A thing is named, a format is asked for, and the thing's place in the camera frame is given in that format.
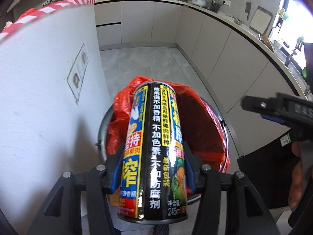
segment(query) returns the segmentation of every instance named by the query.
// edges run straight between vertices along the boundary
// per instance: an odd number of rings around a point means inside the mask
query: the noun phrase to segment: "person's hand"
[[[299,142],[294,142],[291,146],[291,150],[292,150],[292,153],[294,153],[294,155],[301,157]],[[300,201],[302,197],[303,188],[301,184],[302,184],[303,176],[304,174],[303,174],[301,162],[298,162],[294,170],[292,171],[292,184],[290,187],[290,193],[289,193],[289,198],[288,198],[288,205],[289,205],[289,208],[291,209],[297,206],[298,202]]]

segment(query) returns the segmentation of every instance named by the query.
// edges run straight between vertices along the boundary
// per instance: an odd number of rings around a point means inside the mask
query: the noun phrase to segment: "red bag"
[[[113,104],[114,116],[107,131],[108,155],[115,154],[120,143],[125,141],[134,92],[146,81],[152,79],[137,76],[116,95]],[[226,172],[229,167],[226,138],[213,110],[190,87],[166,81],[165,83],[176,92],[182,136],[191,152],[219,172]]]

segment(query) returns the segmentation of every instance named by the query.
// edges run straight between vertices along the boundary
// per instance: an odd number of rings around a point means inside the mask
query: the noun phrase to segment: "metal screw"
[[[62,176],[64,178],[69,178],[71,176],[71,172],[70,171],[65,171],[65,172],[63,172]]]
[[[237,176],[238,178],[242,179],[242,178],[245,176],[245,174],[244,174],[242,171],[237,171],[237,172],[236,172],[236,176]]]
[[[104,164],[99,164],[99,165],[97,165],[97,170],[98,170],[98,171],[103,171],[103,170],[105,170]]]
[[[204,169],[205,171],[208,171],[211,169],[211,166],[209,164],[203,164],[202,169]]]

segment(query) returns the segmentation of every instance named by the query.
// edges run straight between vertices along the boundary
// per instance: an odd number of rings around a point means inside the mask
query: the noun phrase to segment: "can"
[[[182,142],[173,88],[157,81],[140,85],[123,155],[119,218],[154,225],[187,219]]]

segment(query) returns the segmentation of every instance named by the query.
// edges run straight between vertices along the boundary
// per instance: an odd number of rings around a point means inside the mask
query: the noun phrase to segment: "cabinet door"
[[[96,18],[96,26],[111,23],[120,23],[121,2],[95,4],[94,14]]]
[[[188,7],[183,8],[176,36],[176,43],[191,58],[195,48],[204,14]]]
[[[154,10],[152,42],[175,43],[183,6],[157,2]]]
[[[122,43],[150,42],[155,2],[122,1]]]
[[[263,98],[275,97],[276,93],[293,95],[283,76],[272,63],[268,63],[245,95]],[[245,155],[265,146],[289,130],[288,127],[262,119],[260,114],[244,111],[240,101],[228,112]]]
[[[97,26],[99,47],[121,43],[121,25]]]
[[[241,99],[268,62],[252,43],[231,31],[208,78],[208,83],[226,112]]]
[[[191,60],[207,79],[230,35],[231,29],[209,16],[204,17]]]

